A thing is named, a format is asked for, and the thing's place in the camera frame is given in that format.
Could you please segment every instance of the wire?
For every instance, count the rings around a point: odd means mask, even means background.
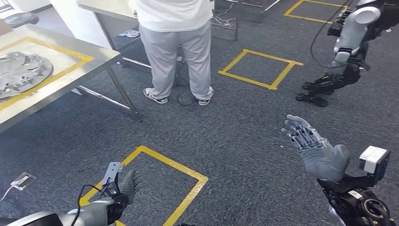
[[[107,179],[107,183],[106,183],[106,185],[105,185],[105,188],[103,189],[103,192],[101,192],[101,194],[100,194],[100,198],[104,195],[104,193],[105,193],[105,191],[108,189],[108,187],[110,186],[110,179],[111,178],[108,178]]]
[[[96,187],[93,186],[93,185],[84,185],[84,186],[82,187],[82,189],[80,190],[80,193],[79,193],[79,197],[78,197],[78,210],[77,210],[77,212],[76,212],[75,218],[73,219],[73,221],[72,221],[72,223],[71,223],[71,226],[74,226],[75,223],[76,223],[76,221],[77,221],[78,218],[79,218],[80,209],[81,209],[81,206],[80,206],[80,199],[82,198],[83,190],[85,189],[85,187],[92,187],[92,188],[96,189],[97,191],[102,192],[100,189],[96,188]]]
[[[381,206],[379,206],[377,204],[372,204],[372,206],[380,212],[380,214],[382,215],[382,217],[385,220],[386,225],[389,225],[390,224],[389,223],[389,218],[390,217],[388,216],[388,213]]]
[[[337,13],[339,13],[345,6],[350,6],[350,5],[352,4],[352,2],[353,2],[353,0],[347,0],[346,3],[344,3],[344,4],[337,10],[337,11],[323,24],[323,26],[322,26],[322,27],[320,28],[320,30],[317,32],[316,36],[314,37],[314,39],[313,39],[313,41],[312,41],[312,43],[311,43],[311,56],[312,56],[313,60],[314,60],[320,67],[327,68],[327,69],[334,69],[334,68],[343,67],[343,66],[345,66],[345,65],[348,64],[348,63],[345,63],[345,64],[343,64],[343,65],[335,66],[335,67],[327,67],[327,66],[322,65],[322,64],[316,59],[316,57],[315,57],[315,55],[314,55],[314,53],[313,53],[313,45],[314,45],[314,43],[316,42],[316,39],[317,39],[318,36],[320,35],[321,31],[322,31],[322,30],[324,29],[324,27],[328,24],[328,22],[329,22],[332,18],[334,18],[335,15],[336,15]]]
[[[237,20],[237,18],[232,17],[232,18],[230,18],[230,19],[224,20],[224,19],[222,19],[222,18],[220,18],[220,17],[223,16],[223,15],[226,15],[230,10],[232,10],[232,9],[233,9],[233,5],[234,5],[234,2],[230,5],[230,7],[229,7],[224,13],[219,14],[219,15],[217,15],[217,16],[214,16],[214,17],[212,17],[212,18],[215,19],[215,20],[219,23],[219,25],[223,25],[223,23],[221,22],[221,21],[223,21],[223,22],[225,22],[225,24],[226,24],[227,26],[231,27],[230,21]]]
[[[3,195],[3,197],[0,199],[0,201],[3,201],[3,200],[6,198],[7,194],[11,191],[12,188],[13,188],[13,186],[11,186],[9,189],[7,189],[6,193],[4,193],[4,195]]]
[[[182,63],[182,62],[179,62],[179,61],[178,61],[178,63],[181,64],[181,67],[177,70],[177,72],[176,72],[176,77],[177,77],[177,78],[180,78],[181,80],[183,80],[187,85],[190,85],[190,83],[189,83],[186,79],[184,79],[184,78],[182,77],[182,75],[181,75],[181,71],[182,71],[182,68],[185,66],[185,63]],[[194,103],[194,101],[191,101],[189,104],[183,104],[183,103],[180,101],[180,94],[181,94],[181,91],[179,91],[179,92],[177,93],[177,102],[178,102],[178,104],[180,104],[181,106],[190,106],[190,105],[192,105],[192,104]]]

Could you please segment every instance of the yellow tape square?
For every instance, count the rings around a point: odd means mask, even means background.
[[[179,219],[179,217],[183,214],[183,212],[187,209],[187,207],[194,200],[194,198],[198,195],[198,193],[201,191],[201,189],[207,183],[208,178],[200,173],[193,171],[192,169],[190,169],[182,164],[175,162],[174,160],[172,160],[156,151],[151,150],[150,148],[148,148],[146,146],[139,146],[138,148],[136,148],[127,158],[125,158],[122,161],[122,164],[125,166],[128,165],[140,153],[145,153],[145,154],[163,162],[164,164],[171,166],[171,167],[175,168],[176,170],[181,171],[181,172],[198,180],[198,182],[191,189],[191,191],[188,193],[188,195],[183,199],[183,201],[180,203],[180,205],[175,209],[175,211],[172,213],[172,215],[170,215],[169,218],[166,220],[166,222],[163,224],[163,226],[172,226]],[[96,188],[101,189],[101,181],[96,185]],[[94,188],[91,189],[80,199],[80,204],[82,206],[89,205],[90,204],[89,200],[96,193],[97,193],[96,189],[94,189]],[[116,225],[117,226],[125,226],[120,221],[117,221]]]
[[[348,7],[343,6],[343,5],[337,5],[337,4],[332,4],[332,3],[327,3],[327,2],[321,2],[321,1],[313,1],[313,0],[299,0],[297,3],[295,3],[287,12],[284,13],[284,16],[289,16],[293,18],[298,18],[298,19],[305,19],[305,20],[311,20],[311,21],[316,21],[316,22],[322,22],[322,23],[328,23],[332,24],[332,22],[327,22],[324,20],[319,20],[319,19],[314,19],[310,17],[305,17],[305,16],[296,16],[296,15],[291,15],[292,11],[294,11],[299,5],[301,5],[304,1],[310,2],[310,3],[316,3],[316,4],[322,4],[322,5],[327,5],[327,6],[335,6],[335,7],[343,7],[343,10],[346,10]]]
[[[39,39],[36,39],[36,38],[33,38],[33,37],[29,37],[29,36],[24,37],[24,38],[22,38],[22,39],[20,39],[18,41],[15,41],[15,42],[13,42],[11,44],[8,44],[8,45],[0,48],[0,52],[3,52],[3,51],[5,51],[7,49],[10,49],[10,48],[13,48],[13,47],[17,46],[18,44],[21,44],[21,43],[24,43],[24,42],[31,42],[31,43],[34,43],[36,45],[52,49],[54,51],[61,52],[63,54],[66,54],[66,55],[69,55],[69,56],[74,57],[76,59],[79,59],[80,61],[78,61],[77,63],[75,63],[73,65],[70,65],[66,69],[58,72],[57,74],[53,74],[52,76],[48,77],[46,80],[44,80],[39,85],[33,87],[32,89],[27,90],[27,91],[25,91],[23,93],[20,93],[20,94],[18,94],[16,96],[10,97],[9,99],[6,99],[5,101],[1,102],[0,103],[0,111],[3,110],[4,108],[16,103],[17,101],[19,101],[19,100],[21,100],[23,98],[28,97],[28,96],[36,93],[39,89],[41,89],[41,88],[45,87],[46,85],[56,81],[57,79],[63,77],[64,75],[74,71],[75,69],[77,69],[79,67],[82,67],[84,64],[86,64],[86,63],[88,63],[88,62],[90,62],[90,61],[92,61],[94,59],[92,56],[88,56],[88,55],[85,55],[85,54],[82,54],[82,53],[79,53],[79,52],[76,52],[76,51],[72,51],[72,50],[57,46],[55,44],[52,44],[52,43],[49,43],[49,42],[45,42],[45,41],[42,41],[42,40],[39,40]]]
[[[258,55],[258,56],[261,56],[261,57],[270,58],[270,59],[273,59],[273,60],[279,60],[279,61],[282,61],[282,62],[286,62],[286,63],[288,63],[288,65],[277,76],[277,78],[274,80],[274,82],[271,85],[227,72],[228,70],[233,68],[248,53],[255,54],[255,55]],[[223,70],[218,71],[218,73],[222,74],[222,75],[225,75],[225,76],[228,76],[228,77],[232,77],[232,78],[241,80],[241,81],[246,81],[246,82],[258,85],[258,86],[262,86],[262,87],[265,87],[265,88],[268,88],[268,89],[271,89],[271,90],[276,90],[277,86],[280,84],[280,82],[285,78],[285,76],[288,74],[288,72],[295,65],[303,66],[302,63],[299,63],[299,62],[296,62],[296,61],[293,61],[293,60],[287,60],[287,59],[283,59],[283,58],[280,58],[280,57],[277,57],[277,56],[272,56],[272,55],[268,55],[268,54],[265,54],[265,53],[252,51],[252,50],[249,50],[249,49],[243,49],[242,52],[231,63],[229,63]]]

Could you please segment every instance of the white sneaker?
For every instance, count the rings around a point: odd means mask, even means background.
[[[144,96],[146,96],[147,98],[157,102],[158,104],[166,104],[168,102],[168,98],[164,97],[162,99],[156,99],[152,96],[152,88],[145,88],[143,90]]]
[[[118,36],[126,36],[129,38],[137,38],[138,36],[140,36],[140,32],[139,31],[135,31],[135,30],[128,30],[127,32],[123,32],[122,34],[119,34]]]
[[[214,94],[215,92],[214,92],[214,90],[212,89],[212,87],[210,87],[209,89],[211,90],[211,94],[210,94],[209,99],[207,99],[207,100],[198,99],[198,104],[199,104],[200,106],[207,106],[207,105],[211,102],[211,99],[212,99],[213,94]]]

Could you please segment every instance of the stainless steel table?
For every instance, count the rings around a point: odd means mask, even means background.
[[[121,60],[119,52],[31,24],[0,36],[0,54],[16,51],[39,54],[49,59],[54,66],[54,72],[38,86],[16,96],[0,100],[0,132],[74,88],[129,110],[135,120],[141,120],[136,107],[111,68],[111,65]],[[83,80],[103,71],[108,72],[127,106],[80,86]]]
[[[92,11],[96,14],[96,17],[102,26],[112,49],[116,51],[122,51],[140,40],[140,37],[136,38],[120,48],[117,48],[112,40],[112,37],[116,37],[118,34],[132,29],[138,25],[137,15],[133,13],[135,10],[133,1],[134,0],[77,0],[77,4],[79,7]],[[240,6],[241,4],[238,4],[238,15],[235,28],[212,23],[213,26],[234,30],[235,40],[237,40],[239,36],[239,26],[241,21]],[[123,57],[122,59],[137,65],[151,68],[150,65],[134,59],[127,57]]]

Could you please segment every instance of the white shirt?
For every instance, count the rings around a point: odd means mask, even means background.
[[[213,16],[209,0],[135,0],[141,26],[156,32],[192,31]]]

